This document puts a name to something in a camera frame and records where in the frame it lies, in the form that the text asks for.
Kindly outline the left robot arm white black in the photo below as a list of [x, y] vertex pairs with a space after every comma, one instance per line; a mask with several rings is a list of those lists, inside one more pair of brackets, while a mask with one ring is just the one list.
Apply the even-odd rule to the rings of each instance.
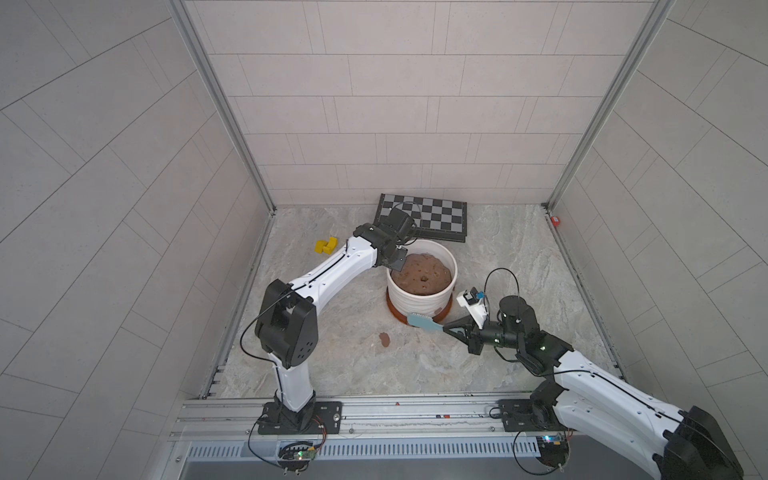
[[299, 414], [315, 397], [308, 360], [318, 345], [318, 316], [329, 301], [362, 273], [377, 267], [401, 270], [414, 220], [395, 212], [358, 226], [338, 251], [308, 273], [290, 281], [272, 281], [255, 318], [254, 333], [274, 365], [276, 400]]

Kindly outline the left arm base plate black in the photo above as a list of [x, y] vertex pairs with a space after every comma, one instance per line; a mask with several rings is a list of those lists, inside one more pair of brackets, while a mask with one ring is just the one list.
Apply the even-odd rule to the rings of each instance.
[[299, 412], [294, 412], [273, 400], [265, 404], [257, 420], [257, 433], [262, 436], [338, 434], [342, 409], [342, 402], [311, 400]]

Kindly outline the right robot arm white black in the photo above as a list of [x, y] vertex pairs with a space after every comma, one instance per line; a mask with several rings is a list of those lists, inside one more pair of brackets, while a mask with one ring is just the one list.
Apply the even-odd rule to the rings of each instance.
[[540, 328], [534, 309], [511, 295], [495, 317], [476, 290], [458, 298], [467, 316], [443, 325], [473, 355], [485, 346], [514, 350], [514, 363], [540, 378], [530, 396], [540, 430], [576, 430], [654, 479], [741, 479], [744, 470], [707, 411], [661, 401], [598, 367]]

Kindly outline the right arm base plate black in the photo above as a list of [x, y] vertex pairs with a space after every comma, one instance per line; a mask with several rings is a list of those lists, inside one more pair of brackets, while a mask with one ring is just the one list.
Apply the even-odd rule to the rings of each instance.
[[505, 432], [545, 431], [550, 428], [547, 410], [530, 399], [502, 399], [497, 402]]

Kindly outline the white ceramic pot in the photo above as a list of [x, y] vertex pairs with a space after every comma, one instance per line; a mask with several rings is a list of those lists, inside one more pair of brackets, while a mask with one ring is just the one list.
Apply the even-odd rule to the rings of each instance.
[[458, 264], [456, 258], [445, 246], [432, 240], [416, 240], [407, 249], [408, 255], [427, 253], [440, 259], [451, 271], [453, 280], [449, 287], [440, 293], [417, 296], [406, 293], [398, 288], [390, 277], [392, 270], [388, 270], [385, 276], [387, 281], [386, 293], [389, 293], [392, 303], [403, 314], [417, 313], [428, 317], [435, 316], [439, 310], [445, 307], [450, 296], [453, 296], [455, 293], [458, 280]]

